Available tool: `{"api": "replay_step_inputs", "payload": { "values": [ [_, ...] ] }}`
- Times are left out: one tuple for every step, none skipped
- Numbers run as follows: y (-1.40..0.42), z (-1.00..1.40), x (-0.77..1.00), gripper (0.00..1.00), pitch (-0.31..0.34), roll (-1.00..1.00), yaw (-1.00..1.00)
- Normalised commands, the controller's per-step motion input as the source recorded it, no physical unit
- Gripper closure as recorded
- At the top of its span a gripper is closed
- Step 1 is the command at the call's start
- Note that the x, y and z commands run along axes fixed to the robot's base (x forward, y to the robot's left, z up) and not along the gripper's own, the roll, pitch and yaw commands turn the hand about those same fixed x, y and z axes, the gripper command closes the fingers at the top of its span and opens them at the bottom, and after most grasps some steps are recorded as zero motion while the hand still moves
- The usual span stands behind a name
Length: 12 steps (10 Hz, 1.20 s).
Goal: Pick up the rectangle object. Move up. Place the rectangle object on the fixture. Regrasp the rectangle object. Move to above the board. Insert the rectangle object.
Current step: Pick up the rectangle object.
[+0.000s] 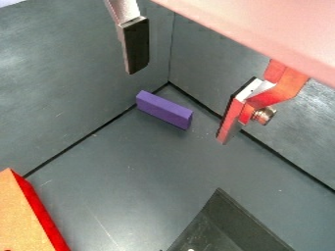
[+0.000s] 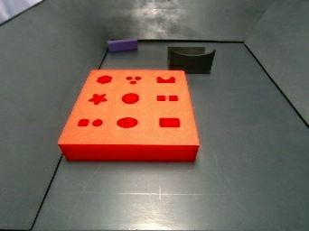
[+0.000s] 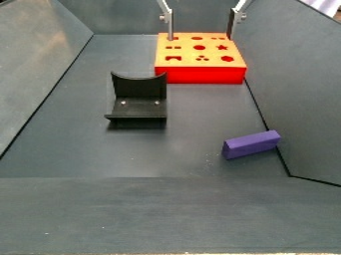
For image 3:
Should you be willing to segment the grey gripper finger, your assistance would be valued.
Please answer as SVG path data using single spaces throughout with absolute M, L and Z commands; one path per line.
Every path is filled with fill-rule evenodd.
M 162 8 L 160 20 L 168 25 L 168 40 L 172 40 L 172 9 L 166 0 L 156 0 Z
M 253 0 L 238 0 L 237 5 L 230 9 L 226 36 L 233 39 L 237 24 L 246 19 L 246 9 Z

